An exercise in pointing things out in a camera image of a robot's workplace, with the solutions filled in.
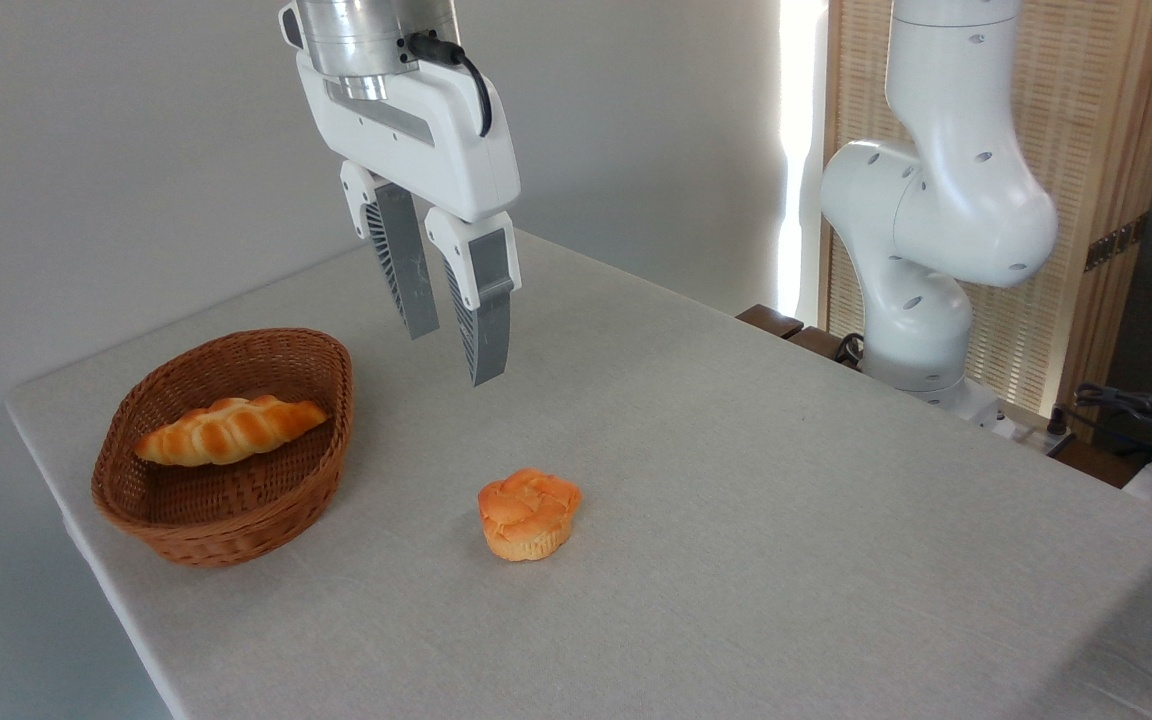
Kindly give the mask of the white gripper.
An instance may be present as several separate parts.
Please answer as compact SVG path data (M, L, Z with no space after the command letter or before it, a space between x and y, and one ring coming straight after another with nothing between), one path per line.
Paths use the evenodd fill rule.
M518 199L521 183L498 92L488 92L495 115L480 136L476 85L461 69L417 65L387 78L385 99L369 101L343 94L305 51L296 63L326 146L348 159L340 185L349 214L378 256L410 338L439 327L412 192L438 206L425 229L444 256L471 382L502 374L511 291L521 286L515 227L503 210Z

